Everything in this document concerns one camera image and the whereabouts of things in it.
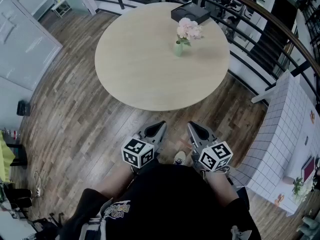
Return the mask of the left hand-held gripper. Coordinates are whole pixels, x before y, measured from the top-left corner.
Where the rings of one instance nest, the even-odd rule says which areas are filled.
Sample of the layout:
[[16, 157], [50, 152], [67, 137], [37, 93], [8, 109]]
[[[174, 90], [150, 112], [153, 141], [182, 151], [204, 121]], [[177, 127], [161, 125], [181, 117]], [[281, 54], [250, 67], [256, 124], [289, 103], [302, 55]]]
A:
[[166, 130], [165, 121], [144, 124], [138, 133], [125, 139], [121, 146], [122, 160], [136, 169], [146, 166], [158, 156]]

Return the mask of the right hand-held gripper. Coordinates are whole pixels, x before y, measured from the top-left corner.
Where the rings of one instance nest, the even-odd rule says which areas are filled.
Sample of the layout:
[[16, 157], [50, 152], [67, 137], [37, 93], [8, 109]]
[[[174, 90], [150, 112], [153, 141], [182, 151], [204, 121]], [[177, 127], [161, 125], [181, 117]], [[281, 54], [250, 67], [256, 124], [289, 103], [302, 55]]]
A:
[[196, 147], [201, 140], [215, 139], [213, 131], [204, 124], [189, 121], [187, 123], [187, 132], [194, 148], [192, 151], [192, 161], [194, 166], [209, 172], [215, 172], [226, 166], [230, 162], [233, 152], [226, 141], [216, 139], [213, 142], [206, 142]]

